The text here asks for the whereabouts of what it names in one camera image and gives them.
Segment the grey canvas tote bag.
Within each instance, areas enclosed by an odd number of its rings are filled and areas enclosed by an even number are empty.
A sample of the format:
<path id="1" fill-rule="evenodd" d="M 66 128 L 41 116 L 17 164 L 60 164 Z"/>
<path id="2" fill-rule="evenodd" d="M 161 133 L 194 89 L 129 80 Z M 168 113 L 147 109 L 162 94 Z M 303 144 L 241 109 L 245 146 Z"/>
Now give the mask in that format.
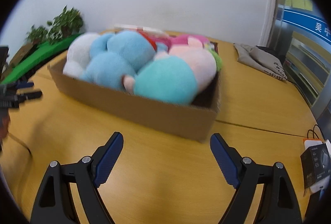
<path id="1" fill-rule="evenodd" d="M 238 62 L 268 74 L 278 80 L 286 81 L 288 79 L 280 60 L 277 57 L 261 50 L 257 46 L 237 43 L 234 43 L 233 46 L 237 50 Z"/>

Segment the small black product box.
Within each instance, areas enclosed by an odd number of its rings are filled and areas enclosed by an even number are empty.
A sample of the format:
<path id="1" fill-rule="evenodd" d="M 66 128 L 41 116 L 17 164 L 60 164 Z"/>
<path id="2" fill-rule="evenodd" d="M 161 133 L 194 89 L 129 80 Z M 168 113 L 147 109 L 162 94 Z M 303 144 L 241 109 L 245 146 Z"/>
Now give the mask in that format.
<path id="1" fill-rule="evenodd" d="M 325 143 L 308 147 L 300 158 L 305 189 L 330 176 L 330 155 Z"/>

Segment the yellow sticky notes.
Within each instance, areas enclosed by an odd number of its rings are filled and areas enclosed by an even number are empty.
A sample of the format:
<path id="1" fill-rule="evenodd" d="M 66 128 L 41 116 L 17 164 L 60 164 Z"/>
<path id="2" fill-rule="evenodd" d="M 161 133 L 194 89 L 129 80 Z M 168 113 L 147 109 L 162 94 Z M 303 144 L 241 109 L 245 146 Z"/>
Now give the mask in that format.
<path id="1" fill-rule="evenodd" d="M 286 7 L 297 8 L 306 11 L 313 11 L 313 2 L 311 0 L 285 0 Z"/>

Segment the pink bear plush toy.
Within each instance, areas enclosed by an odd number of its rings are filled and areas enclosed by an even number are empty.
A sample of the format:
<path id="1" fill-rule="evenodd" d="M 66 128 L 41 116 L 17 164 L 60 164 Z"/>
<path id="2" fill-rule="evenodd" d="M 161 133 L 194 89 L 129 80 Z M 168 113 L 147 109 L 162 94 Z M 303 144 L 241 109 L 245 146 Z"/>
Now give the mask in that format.
<path id="1" fill-rule="evenodd" d="M 209 39 L 201 35 L 182 34 L 178 36 L 151 35 L 150 38 L 156 43 L 159 52 L 168 52 L 175 45 L 197 46 L 204 48 L 209 44 Z"/>

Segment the white plush toy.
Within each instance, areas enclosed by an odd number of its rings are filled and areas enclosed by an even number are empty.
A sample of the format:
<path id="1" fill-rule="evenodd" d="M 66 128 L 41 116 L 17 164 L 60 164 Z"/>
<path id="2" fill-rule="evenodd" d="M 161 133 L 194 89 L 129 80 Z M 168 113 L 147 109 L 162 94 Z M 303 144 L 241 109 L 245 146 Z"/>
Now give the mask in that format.
<path id="1" fill-rule="evenodd" d="M 79 78 L 90 62 L 92 42 L 100 37 L 96 32 L 87 32 L 78 36 L 69 46 L 63 74 Z"/>

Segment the teal and pink plush doll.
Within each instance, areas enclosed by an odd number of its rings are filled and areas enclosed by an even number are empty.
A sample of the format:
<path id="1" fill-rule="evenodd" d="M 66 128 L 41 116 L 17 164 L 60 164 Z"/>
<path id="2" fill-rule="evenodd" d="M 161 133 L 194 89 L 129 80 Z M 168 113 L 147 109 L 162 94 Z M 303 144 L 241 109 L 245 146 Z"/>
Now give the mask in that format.
<path id="1" fill-rule="evenodd" d="M 124 75 L 122 83 L 132 95 L 188 105 L 211 84 L 222 65 L 221 57 L 212 49 L 160 53 L 137 75 Z"/>

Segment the light blue plush toy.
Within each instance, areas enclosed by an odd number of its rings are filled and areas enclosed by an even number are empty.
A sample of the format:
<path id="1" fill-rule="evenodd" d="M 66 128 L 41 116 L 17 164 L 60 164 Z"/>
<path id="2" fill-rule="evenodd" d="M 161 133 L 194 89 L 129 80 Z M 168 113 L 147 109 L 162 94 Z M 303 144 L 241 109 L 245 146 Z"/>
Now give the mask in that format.
<path id="1" fill-rule="evenodd" d="M 142 32 L 125 30 L 104 34 L 92 42 L 90 62 L 79 79 L 123 90 L 123 76 L 135 76 L 154 58 L 156 52 L 156 43 Z"/>

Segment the potted green plant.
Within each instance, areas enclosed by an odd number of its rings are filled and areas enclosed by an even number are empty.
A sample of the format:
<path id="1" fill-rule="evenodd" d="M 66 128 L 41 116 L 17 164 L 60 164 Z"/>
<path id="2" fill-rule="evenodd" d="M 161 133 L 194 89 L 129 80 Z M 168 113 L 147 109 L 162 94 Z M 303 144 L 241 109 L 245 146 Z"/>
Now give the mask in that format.
<path id="1" fill-rule="evenodd" d="M 42 44 L 46 41 L 48 35 L 48 29 L 44 26 L 35 27 L 32 25 L 30 31 L 26 33 L 26 41 L 34 45 Z"/>
<path id="2" fill-rule="evenodd" d="M 84 21 L 79 10 L 73 7 L 68 9 L 65 6 L 61 14 L 51 21 L 47 21 L 47 25 L 49 26 L 47 41 L 54 44 L 70 37 L 72 34 L 79 33 Z"/>

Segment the brown cardboard box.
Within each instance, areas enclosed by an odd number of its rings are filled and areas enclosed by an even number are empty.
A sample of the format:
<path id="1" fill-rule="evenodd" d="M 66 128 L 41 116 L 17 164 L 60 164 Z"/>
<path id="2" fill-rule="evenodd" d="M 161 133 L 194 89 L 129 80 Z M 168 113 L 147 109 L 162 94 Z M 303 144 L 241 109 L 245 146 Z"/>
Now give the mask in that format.
<path id="1" fill-rule="evenodd" d="M 151 35 L 171 36 L 155 30 L 124 26 L 118 27 L 118 29 L 110 33 L 115 34 L 125 30 L 139 31 L 148 37 Z M 166 53 L 175 53 L 176 51 L 185 52 L 189 48 L 199 47 L 175 45 Z M 212 49 L 217 53 L 216 48 L 210 41 L 204 49 Z M 159 52 L 157 48 L 157 52 L 151 61 L 160 53 L 165 52 Z M 66 58 L 49 68 L 57 88 L 62 93 L 83 104 L 125 120 L 165 133 L 202 141 L 207 138 L 219 112 L 219 75 L 221 71 L 216 74 L 211 84 L 195 97 L 192 103 L 178 105 L 135 96 L 127 92 L 125 88 L 123 90 L 115 90 L 94 83 L 88 83 L 79 78 L 69 77 L 63 74 Z"/>

